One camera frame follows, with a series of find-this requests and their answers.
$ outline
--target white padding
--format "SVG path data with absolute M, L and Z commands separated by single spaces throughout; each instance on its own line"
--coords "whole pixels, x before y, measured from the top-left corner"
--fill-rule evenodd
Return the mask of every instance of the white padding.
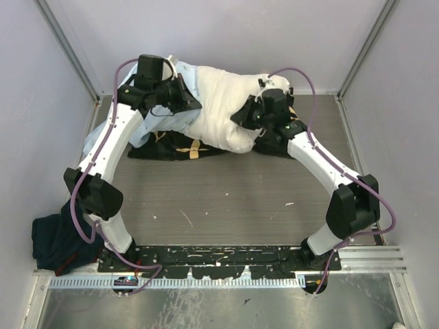
M 90 215 L 93 221 L 100 222 L 102 232 L 105 237 L 110 241 L 112 246 L 120 253 L 125 254 L 131 245 L 132 237 L 126 230 L 123 223 L 121 212 L 119 211 L 114 217 L 104 221 L 101 217 Z M 110 246 L 105 242 L 105 247 L 111 250 Z
M 325 149 L 312 134 L 316 145 L 321 149 L 333 162 L 335 162 L 345 173 L 349 173 L 353 177 L 358 177 L 359 174 L 352 169 L 349 169 L 341 163 L 335 156 L 333 156 L 327 149 Z M 318 180 L 324 188 L 332 195 L 333 191 L 338 189 L 338 186 L 349 185 L 352 183 L 345 175 L 342 175 L 337 169 L 323 158 L 315 148 L 312 147 L 306 132 L 295 135 L 293 139 L 288 142 L 288 154 L 299 160 Z
M 308 238 L 308 246 L 315 255 L 323 255 L 341 242 L 342 240 L 337 238 L 329 229 L 328 224 L 324 224 Z
M 235 153 L 251 151 L 260 130 L 247 130 L 231 121 L 230 117 L 241 110 L 249 95 L 261 90 L 258 79 L 267 75 L 238 75 L 209 66 L 197 67 L 197 83 L 202 110 L 184 134 L 204 143 Z M 270 78 L 275 87 L 288 90 L 284 77 Z

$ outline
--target light blue cloth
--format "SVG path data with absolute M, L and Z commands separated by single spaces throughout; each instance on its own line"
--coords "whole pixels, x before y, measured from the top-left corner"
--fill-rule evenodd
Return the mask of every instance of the light blue cloth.
M 197 85 L 197 67 L 193 65 L 189 65 L 185 62 L 177 62 L 176 69 L 178 73 L 181 73 L 183 79 L 185 80 L 185 84 L 191 94 L 200 101 L 200 94 L 198 92 Z M 125 79 L 122 81 L 121 85 L 124 84 L 133 73 L 137 72 L 137 63 L 132 67 L 130 72 L 127 74 Z M 164 108 L 162 106 L 156 106 L 152 109 L 155 115 L 168 115 L 171 114 L 169 109 Z M 134 147 L 140 147 L 144 145 L 148 138 L 150 137 L 150 132 L 159 132 L 159 131 L 167 131 L 173 130 L 175 132 L 182 132 L 186 127 L 191 125 L 200 114 L 200 110 L 190 110 L 186 112 L 180 112 L 172 117 L 155 117 L 150 113 L 147 114 L 145 119 L 142 122 L 142 125 L 138 127 L 134 134 L 130 138 L 130 144 Z M 82 149 L 82 153 L 84 155 L 90 153 L 93 145 L 96 143 L 97 138 L 101 134 L 103 128 L 105 126 L 105 122 L 101 123 L 97 126 L 86 138 L 84 142 L 84 148 Z

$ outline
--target metal strip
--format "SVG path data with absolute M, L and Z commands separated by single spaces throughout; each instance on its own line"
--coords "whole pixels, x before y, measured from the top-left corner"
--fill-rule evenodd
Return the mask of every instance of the metal strip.
M 75 276 L 75 277 L 52 277 L 50 289 L 135 289 L 147 282 L 141 278 L 137 287 L 113 286 L 114 279 L 118 276 Z M 247 288 L 303 288 L 304 278 L 295 279 L 260 279 L 252 280 L 250 276 L 242 276 L 238 279 L 211 280 L 194 278 L 187 279 L 154 279 L 146 289 L 247 289 Z
M 391 14 L 393 13 L 398 2 L 399 2 L 399 0 L 386 0 L 386 2 L 384 3 L 383 9 L 381 9 L 381 12 L 379 13 L 374 25 L 372 26 L 372 29 L 369 32 L 369 35 L 366 38 L 366 41 L 365 41 L 363 47 L 361 48 L 361 51 L 358 53 L 358 56 L 355 59 L 354 64 L 352 65 L 352 67 L 348 73 L 348 76 L 346 77 L 346 79 L 344 80 L 344 82 L 342 84 L 340 92 L 337 94 L 338 97 L 343 98 L 345 96 L 346 91 L 348 90 L 349 86 L 351 85 L 353 78 L 356 76 L 364 59 L 369 54 L 373 45 L 376 43 L 381 30 L 383 29 L 385 23 L 390 18 Z
M 420 322 L 410 289 L 408 289 L 407 274 L 391 273 L 390 280 L 405 326 L 411 329 L 425 328 Z
M 344 103 L 344 100 L 341 97 L 337 97 L 337 96 L 335 96 L 335 102 L 338 105 L 338 110 L 340 111 L 340 117 L 342 118 L 342 125 L 344 127 L 344 133 L 345 133 L 346 139 L 348 141 L 348 148 L 351 151 L 351 158 L 352 158 L 352 161 L 354 162 L 354 169 L 358 173 L 364 175 L 366 170 L 364 169 L 364 167 L 362 165 L 363 161 L 361 161 L 361 157 L 360 157 L 359 152 L 358 152 L 358 148 L 357 148 L 358 143 L 356 142 L 355 136 L 352 133 L 353 129 L 352 129 L 351 122 L 349 121 L 349 116 L 348 116 L 346 104 Z M 373 224 L 371 228 L 372 228 L 372 231 L 379 231 L 380 230 L 379 223 Z M 380 234 L 374 235 L 373 239 L 374 239 L 376 245 L 385 245 L 384 238 Z
M 38 322 L 40 321 L 41 312 L 43 311 L 49 282 L 49 277 L 39 277 L 36 280 L 32 298 L 29 306 L 27 307 L 22 329 L 36 329 L 38 327 Z
M 361 160 L 357 150 L 357 143 L 355 142 L 355 138 L 352 133 L 352 125 L 348 118 L 346 106 L 344 104 L 343 99 L 340 99 L 337 96 L 335 96 L 335 102 L 338 105 L 338 109 L 340 111 L 340 117 L 342 118 L 342 125 L 344 127 L 344 133 L 348 141 L 349 150 L 351 151 L 352 161 L 354 162 L 354 169 L 361 175 L 364 175 L 364 168 L 361 165 Z
M 56 40 L 59 42 L 62 50 L 65 52 L 73 69 L 79 75 L 80 79 L 82 80 L 82 83 L 85 85 L 91 97 L 95 101 L 97 101 L 99 98 L 98 97 L 99 93 L 97 92 L 97 90 L 95 90 L 95 88 L 93 88 L 93 85 L 91 84 L 91 81 L 88 78 L 88 75 L 84 70 L 84 67 L 81 65 L 80 61 L 78 60 L 78 57 L 76 56 L 73 50 L 73 47 L 71 46 L 70 42 L 67 40 L 67 37 L 65 36 L 60 24 L 55 18 L 49 5 L 47 5 L 47 2 L 45 0 L 34 0 L 34 3 L 36 4 L 37 8 L 40 10 L 40 13 L 46 20 L 49 28 L 54 33 Z
M 338 253 L 343 270 L 349 273 L 407 273 L 399 247 L 345 247 Z

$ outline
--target black cloth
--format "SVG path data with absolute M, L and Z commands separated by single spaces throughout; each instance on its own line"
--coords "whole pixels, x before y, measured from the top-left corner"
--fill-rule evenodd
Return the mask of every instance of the black cloth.
M 292 107 L 294 98 L 289 101 L 290 119 L 291 121 L 298 120 Z M 291 158 L 287 153 L 287 149 L 279 144 L 276 134 L 271 131 L 266 131 L 263 136 L 256 138 L 253 150 L 267 156 Z M 227 153 L 227 151 L 206 145 L 202 141 L 189 138 L 180 132 L 168 131 L 151 134 L 146 144 L 138 148 L 132 147 L 128 152 L 128 157 L 144 160 L 176 161 L 194 160 L 224 153 Z
M 155 132 L 146 144 L 139 148 L 132 147 L 129 158 L 146 160 L 193 160 L 205 156 L 216 156 L 227 151 L 204 144 L 180 132 Z
M 82 240 L 72 222 L 69 204 L 70 201 L 62 207 L 60 214 L 37 218 L 32 223 L 32 256 L 36 259 L 36 266 L 55 271 L 57 276 L 95 262 L 104 245 L 98 234 L 94 243 L 88 244 Z M 90 236 L 91 227 L 85 222 L 78 206 L 76 216 L 84 233 Z

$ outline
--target crumpled fabric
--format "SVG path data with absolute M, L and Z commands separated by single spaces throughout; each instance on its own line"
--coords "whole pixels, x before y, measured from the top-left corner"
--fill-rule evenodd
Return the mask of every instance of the crumpled fabric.
M 185 62 L 177 62 L 175 65 L 177 72 L 181 73 L 185 84 L 191 94 L 200 101 L 200 95 L 198 93 L 197 86 L 197 67 L 193 65 L 189 65 Z M 132 74 L 137 72 L 137 63 L 131 68 L 130 72 L 126 75 L 120 85 L 125 84 L 125 82 L 131 77 Z M 152 109 L 152 112 L 155 115 L 170 115 L 171 112 L 164 108 L 163 106 L 156 106 Z M 112 105 L 110 110 L 108 111 L 108 115 L 112 113 Z M 200 110 L 190 110 L 186 112 L 177 113 L 171 117 L 155 117 L 154 115 L 148 113 L 145 119 L 142 122 L 142 125 L 138 127 L 134 134 L 130 138 L 130 144 L 134 147 L 140 147 L 144 145 L 149 137 L 151 132 L 159 132 L 159 131 L 168 131 L 173 130 L 175 132 L 182 132 L 186 127 L 191 125 L 195 119 L 200 114 Z M 103 128 L 105 126 L 105 121 L 98 125 L 86 138 L 84 142 L 84 148 L 82 149 L 82 153 L 87 155 L 90 153 L 93 145 L 96 143 L 99 135 L 101 134 Z
M 82 209 L 78 205 L 75 209 L 82 230 L 90 236 L 91 226 L 84 220 Z M 36 266 L 55 271 L 56 276 L 94 263 L 104 246 L 104 240 L 98 234 L 91 244 L 82 240 L 71 218 L 70 200 L 59 214 L 37 218 L 32 222 L 32 242 Z
M 230 117 L 241 110 L 249 95 L 259 94 L 261 87 L 258 79 L 265 80 L 266 77 L 266 74 L 238 75 L 209 66 L 199 66 L 198 91 L 203 109 L 183 134 L 226 151 L 251 151 L 261 130 L 239 127 Z M 288 90 L 289 82 L 284 77 L 275 75 L 270 79 L 275 87 Z
M 261 88 L 258 79 L 265 79 L 267 75 L 238 75 L 209 66 L 193 66 L 181 61 L 176 64 L 176 69 L 182 74 L 192 95 L 202 104 L 202 109 L 180 112 L 171 117 L 155 117 L 150 112 L 131 136 L 130 144 L 138 148 L 146 144 L 151 132 L 173 130 L 225 151 L 234 153 L 251 151 L 254 140 L 260 135 L 261 130 L 239 127 L 231 121 L 230 117 L 242 108 L 249 95 L 259 94 Z M 137 64 L 121 84 L 136 71 Z M 289 83 L 284 77 L 273 76 L 270 79 L 275 87 L 288 90 Z M 171 114 L 162 106 L 156 106 L 152 111 L 158 116 Z M 92 150 L 104 126 L 105 122 L 87 136 L 84 155 Z

